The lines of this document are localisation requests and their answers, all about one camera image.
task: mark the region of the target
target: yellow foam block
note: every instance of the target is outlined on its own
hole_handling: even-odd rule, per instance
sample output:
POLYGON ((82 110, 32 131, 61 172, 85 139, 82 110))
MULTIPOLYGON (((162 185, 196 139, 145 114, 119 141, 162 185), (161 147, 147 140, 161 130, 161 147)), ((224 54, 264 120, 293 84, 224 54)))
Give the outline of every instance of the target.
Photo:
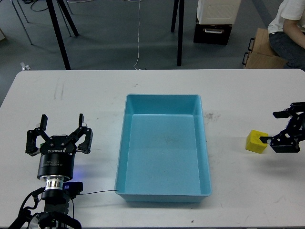
POLYGON ((257 130, 251 130, 246 140, 246 150, 261 154, 268 144, 262 143, 259 137, 267 137, 268 134, 257 130))

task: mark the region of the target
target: gray carpet floor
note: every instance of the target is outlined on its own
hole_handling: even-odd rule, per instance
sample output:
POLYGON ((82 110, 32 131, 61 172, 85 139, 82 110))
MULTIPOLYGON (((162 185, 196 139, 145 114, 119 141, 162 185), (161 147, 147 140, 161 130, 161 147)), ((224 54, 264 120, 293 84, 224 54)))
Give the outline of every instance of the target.
MULTIPOLYGON (((21 62, 29 65, 31 71, 65 70, 49 12, 33 11, 46 8, 46 1, 39 0, 32 10, 30 4, 19 1, 29 23, 17 4, 16 7, 33 45, 10 0, 2 0, 0 28, 6 39, 0 41, 0 104, 21 71, 21 62)), ((73 70, 132 70, 138 54, 136 68, 140 69, 241 69, 249 40, 257 28, 267 27, 281 2, 242 0, 225 46, 193 43, 198 1, 185 1, 181 67, 176 65, 178 32, 170 31, 173 0, 142 0, 140 7, 138 2, 122 0, 69 3, 79 37, 69 36, 56 1, 54 5, 73 70)))

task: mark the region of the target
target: black drawer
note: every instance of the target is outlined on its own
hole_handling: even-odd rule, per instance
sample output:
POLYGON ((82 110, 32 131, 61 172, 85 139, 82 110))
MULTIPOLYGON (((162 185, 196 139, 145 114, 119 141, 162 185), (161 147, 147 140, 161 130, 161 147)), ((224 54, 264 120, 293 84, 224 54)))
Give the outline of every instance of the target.
POLYGON ((200 25, 196 22, 194 43, 227 45, 232 25, 200 25))

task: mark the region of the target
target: light blue bin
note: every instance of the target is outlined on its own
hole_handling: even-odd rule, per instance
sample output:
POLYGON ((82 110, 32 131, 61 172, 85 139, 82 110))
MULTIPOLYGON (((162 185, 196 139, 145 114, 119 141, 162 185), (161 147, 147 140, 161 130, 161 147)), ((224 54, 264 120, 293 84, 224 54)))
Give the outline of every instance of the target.
POLYGON ((200 96, 127 96, 115 189, 126 201, 200 202, 211 194, 200 96))

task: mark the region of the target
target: person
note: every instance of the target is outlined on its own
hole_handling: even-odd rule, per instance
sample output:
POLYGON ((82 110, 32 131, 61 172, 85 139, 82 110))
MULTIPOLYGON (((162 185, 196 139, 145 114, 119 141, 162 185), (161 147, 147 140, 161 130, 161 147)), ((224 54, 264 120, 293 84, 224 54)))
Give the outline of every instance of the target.
POLYGON ((305 0, 284 0, 268 33, 273 50, 288 61, 284 68, 305 71, 305 0))

